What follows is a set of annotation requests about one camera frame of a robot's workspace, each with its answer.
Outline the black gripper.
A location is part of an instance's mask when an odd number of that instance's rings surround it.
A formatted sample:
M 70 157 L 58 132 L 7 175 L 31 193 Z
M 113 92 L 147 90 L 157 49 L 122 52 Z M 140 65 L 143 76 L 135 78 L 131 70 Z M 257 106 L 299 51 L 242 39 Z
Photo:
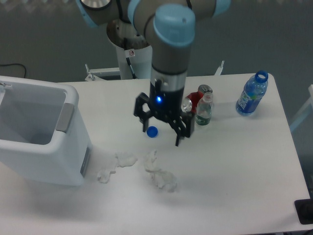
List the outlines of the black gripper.
M 157 91 L 151 84 L 150 97 L 140 93 L 135 99 L 134 116 L 142 123 L 142 131 L 147 131 L 149 119 L 154 116 L 158 120 L 169 121 L 177 134 L 175 146 L 179 146 L 182 139 L 191 137 L 195 129 L 195 114 L 181 112 L 183 91 L 184 88 L 173 92 Z M 144 111 L 144 104 L 148 105 L 148 111 Z

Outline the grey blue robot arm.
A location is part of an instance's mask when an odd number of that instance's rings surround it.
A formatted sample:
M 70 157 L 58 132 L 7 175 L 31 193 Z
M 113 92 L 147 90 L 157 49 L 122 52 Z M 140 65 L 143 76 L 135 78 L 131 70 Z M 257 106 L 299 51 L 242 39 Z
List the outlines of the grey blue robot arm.
M 135 100 L 134 115 L 147 130 L 154 117 L 168 123 L 177 141 L 192 135 L 195 116 L 181 110 L 195 24 L 225 12 L 228 0 L 79 0 L 90 26 L 121 20 L 152 47 L 150 93 Z

